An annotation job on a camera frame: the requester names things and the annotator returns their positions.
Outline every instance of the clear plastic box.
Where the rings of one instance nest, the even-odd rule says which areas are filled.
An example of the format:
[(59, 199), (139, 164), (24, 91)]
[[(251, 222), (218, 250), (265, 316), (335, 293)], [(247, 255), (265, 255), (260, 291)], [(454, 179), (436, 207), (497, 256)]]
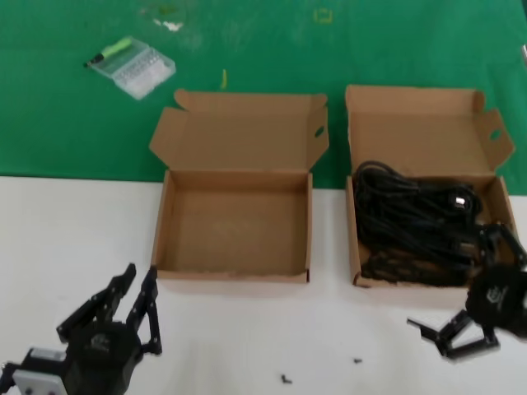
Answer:
[(91, 68), (114, 80), (115, 85), (140, 100), (175, 73), (172, 59), (149, 45), (128, 37), (131, 44)]

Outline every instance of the cardboard box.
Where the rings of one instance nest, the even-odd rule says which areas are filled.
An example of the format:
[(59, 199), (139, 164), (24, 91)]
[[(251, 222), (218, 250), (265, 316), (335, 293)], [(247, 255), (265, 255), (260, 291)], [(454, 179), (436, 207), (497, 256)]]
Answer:
[(165, 174), (160, 277), (308, 282), (311, 166), (329, 144), (325, 95), (175, 92), (150, 144)]
[[(353, 169), (366, 160), (378, 160), (408, 177), (472, 184), (483, 200), (478, 219), (500, 221), (515, 230), (505, 182), (494, 174), (515, 148), (499, 111), (485, 111), (482, 92), (349, 86), (346, 104)], [(347, 204), (353, 284), (394, 286), (361, 276), (370, 251), (357, 238), (351, 177)], [(506, 246), (499, 252), (505, 262), (511, 259)]]

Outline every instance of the coiled black cable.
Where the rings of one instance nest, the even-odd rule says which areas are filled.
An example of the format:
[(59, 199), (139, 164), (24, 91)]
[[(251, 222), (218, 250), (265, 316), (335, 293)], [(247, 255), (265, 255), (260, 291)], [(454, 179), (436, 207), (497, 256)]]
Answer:
[(362, 163), (353, 184), (358, 238), (371, 251), (363, 276), (466, 282), (473, 255), (462, 246), (475, 242), (483, 207), (471, 185), (409, 179), (377, 161)]

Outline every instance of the black screw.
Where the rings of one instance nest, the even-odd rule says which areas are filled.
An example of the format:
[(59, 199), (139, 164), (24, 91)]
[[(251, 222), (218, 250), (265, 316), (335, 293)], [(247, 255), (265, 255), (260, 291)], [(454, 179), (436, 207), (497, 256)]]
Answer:
[(282, 377), (282, 383), (293, 384), (293, 382), (290, 379), (288, 379), (285, 374), (283, 374), (281, 377)]

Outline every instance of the green table surface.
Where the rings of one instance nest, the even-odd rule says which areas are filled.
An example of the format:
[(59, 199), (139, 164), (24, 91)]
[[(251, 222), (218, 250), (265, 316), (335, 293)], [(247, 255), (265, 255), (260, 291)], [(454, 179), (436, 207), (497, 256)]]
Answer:
[[(140, 101), (82, 67), (125, 35), (177, 67)], [(226, 70), (224, 91), (328, 95), (319, 188), (342, 188), (350, 173), (347, 84), (481, 89), (516, 144), (499, 174), (527, 194), (525, 42), (520, 0), (5, 0), (0, 174), (161, 181), (148, 149), (161, 109), (180, 87), (221, 91)]]

